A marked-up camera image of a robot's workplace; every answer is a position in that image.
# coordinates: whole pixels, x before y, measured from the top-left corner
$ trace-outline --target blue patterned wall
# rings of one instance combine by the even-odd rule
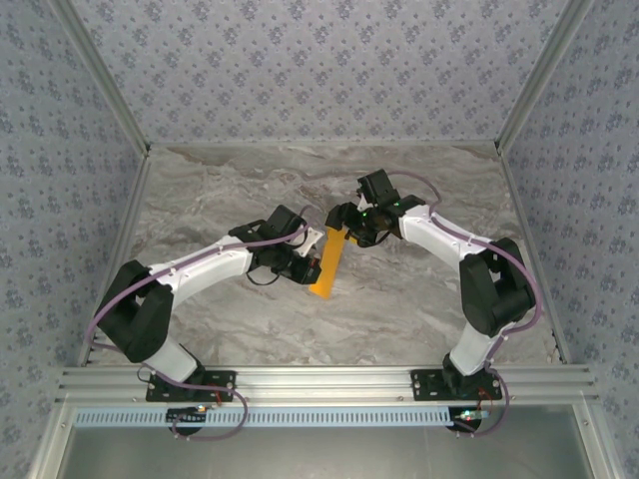
[[[493,139],[566,0],[73,0],[147,140]]]
[[[0,8],[0,477],[22,478],[138,159],[49,5]]]
[[[588,13],[507,153],[575,362],[639,478],[639,5]]]

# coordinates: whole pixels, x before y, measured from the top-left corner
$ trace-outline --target aluminum frame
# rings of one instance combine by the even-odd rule
[[[438,366],[225,366],[238,372],[237,390],[250,406],[375,408],[472,405],[473,401],[415,402],[410,371]],[[590,467],[597,479],[623,478],[603,420],[592,372],[584,365],[502,365],[511,407],[571,405]],[[136,366],[72,367],[63,371],[49,424],[34,459],[31,479],[57,477],[79,410],[91,407],[158,408],[145,401],[146,384]],[[224,407],[241,408],[239,401]]]

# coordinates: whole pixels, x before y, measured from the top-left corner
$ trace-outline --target marble surface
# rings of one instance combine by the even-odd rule
[[[512,237],[523,249],[492,147],[179,147],[153,149],[151,164],[132,250],[146,264],[266,219],[279,203],[295,211],[313,205],[307,218],[321,226],[332,206],[354,199],[356,178],[378,168],[429,176],[446,218],[490,238]],[[392,180],[403,195],[431,199],[416,180]],[[264,287],[233,278],[177,307],[171,333],[205,364],[395,365],[439,363],[464,325],[457,271],[391,237],[368,249],[346,245],[329,300],[284,278]],[[126,362],[110,352],[92,359]],[[496,360],[556,361],[545,319],[511,338]]]

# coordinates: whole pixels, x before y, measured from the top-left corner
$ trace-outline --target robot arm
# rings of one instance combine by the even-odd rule
[[[306,229],[290,241],[275,242],[304,229],[305,224],[299,215],[279,206],[267,221],[237,227],[217,242],[179,259],[149,267],[129,261],[118,271],[99,309],[141,279],[169,272],[121,300],[99,327],[131,362],[144,362],[174,381],[197,383],[202,365],[169,335],[173,309],[219,281],[260,266],[299,284],[314,283],[320,265],[310,252],[322,233]],[[256,242],[270,244],[255,246]]]
[[[393,234],[426,248],[459,271],[462,309],[468,324],[444,358],[444,377],[451,388],[458,389],[465,377],[483,368],[501,331],[513,327],[535,301],[529,284],[510,262],[470,240],[456,238],[433,219],[464,237],[492,243],[521,261],[519,248],[511,239],[477,237],[438,214],[431,215],[424,200],[402,198],[384,170],[358,182],[359,204],[332,209],[326,220],[328,227],[346,227],[347,236],[361,247],[379,244],[380,234]]]

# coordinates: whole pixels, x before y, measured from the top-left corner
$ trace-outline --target yellow object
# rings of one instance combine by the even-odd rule
[[[326,232],[326,245],[323,247],[321,263],[319,264],[321,266],[321,273],[319,274],[318,282],[311,284],[309,287],[310,292],[314,292],[324,299],[330,297],[330,290],[332,289],[332,284],[337,274],[337,267],[339,266],[339,259],[341,258],[345,237],[346,228],[342,228],[339,231],[328,228]]]

